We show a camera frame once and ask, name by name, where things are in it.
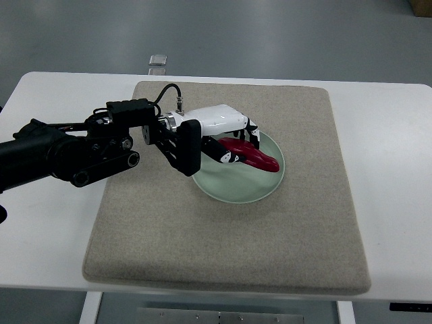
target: red toy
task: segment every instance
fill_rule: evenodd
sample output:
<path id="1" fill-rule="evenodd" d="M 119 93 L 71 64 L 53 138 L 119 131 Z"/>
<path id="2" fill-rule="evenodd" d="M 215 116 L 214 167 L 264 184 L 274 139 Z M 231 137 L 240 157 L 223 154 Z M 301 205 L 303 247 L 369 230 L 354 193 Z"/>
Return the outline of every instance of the red toy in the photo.
<path id="1" fill-rule="evenodd" d="M 218 140 L 227 150 L 246 158 L 243 163 L 268 172 L 278 172 L 279 163 L 259 149 L 255 148 L 251 142 L 239 140 L 238 138 L 224 137 Z"/>

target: robot finger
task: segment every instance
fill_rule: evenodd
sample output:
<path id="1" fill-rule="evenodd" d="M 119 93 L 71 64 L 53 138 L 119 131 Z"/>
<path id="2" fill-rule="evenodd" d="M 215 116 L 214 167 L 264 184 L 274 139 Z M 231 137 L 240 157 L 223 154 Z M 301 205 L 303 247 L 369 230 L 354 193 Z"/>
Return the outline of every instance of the robot finger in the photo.
<path id="1" fill-rule="evenodd" d="M 219 163 L 243 162 L 245 157 L 227 150 L 221 143 L 210 136 L 203 136 L 201 151 Z"/>
<path id="2" fill-rule="evenodd" d="M 244 128 L 249 133 L 249 142 L 251 142 L 256 149 L 259 149 L 259 129 L 258 126 L 248 118 L 248 123 Z"/>

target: bolt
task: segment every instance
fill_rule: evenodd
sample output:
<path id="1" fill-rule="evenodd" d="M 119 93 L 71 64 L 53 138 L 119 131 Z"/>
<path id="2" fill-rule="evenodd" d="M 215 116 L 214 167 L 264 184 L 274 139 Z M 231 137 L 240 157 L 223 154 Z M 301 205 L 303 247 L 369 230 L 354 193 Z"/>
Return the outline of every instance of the bolt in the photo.
<path id="1" fill-rule="evenodd" d="M 124 150 L 128 150 L 132 147 L 132 141 L 129 138 L 125 138 L 121 142 L 121 148 Z"/>

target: glass plate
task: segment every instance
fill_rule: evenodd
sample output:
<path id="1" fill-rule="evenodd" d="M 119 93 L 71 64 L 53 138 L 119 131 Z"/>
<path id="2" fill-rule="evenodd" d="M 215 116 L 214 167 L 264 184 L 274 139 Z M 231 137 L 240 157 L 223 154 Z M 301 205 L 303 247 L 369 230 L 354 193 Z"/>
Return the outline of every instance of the glass plate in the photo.
<path id="1" fill-rule="evenodd" d="M 227 134 L 216 139 L 232 137 Z M 274 157 L 279 172 L 267 172 L 244 163 L 218 163 L 201 154 L 201 169 L 192 178 L 198 187 L 217 200 L 225 203 L 246 204 L 270 195 L 282 181 L 285 159 L 278 145 L 265 133 L 260 132 L 260 151 Z"/>

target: metal plate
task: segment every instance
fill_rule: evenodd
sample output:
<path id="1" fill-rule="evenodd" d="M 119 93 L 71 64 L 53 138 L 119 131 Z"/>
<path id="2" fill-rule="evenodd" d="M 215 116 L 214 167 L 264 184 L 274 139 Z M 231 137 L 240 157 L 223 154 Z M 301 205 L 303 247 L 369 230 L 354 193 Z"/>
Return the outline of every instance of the metal plate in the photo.
<path id="1" fill-rule="evenodd" d="M 150 76 L 164 76 L 166 70 L 162 67 L 151 67 L 148 69 L 148 74 Z"/>
<path id="2" fill-rule="evenodd" d="M 166 55 L 151 55 L 149 65 L 161 65 L 164 66 L 167 63 Z"/>
<path id="3" fill-rule="evenodd" d="M 136 324 L 304 324 L 302 315 L 137 308 Z"/>

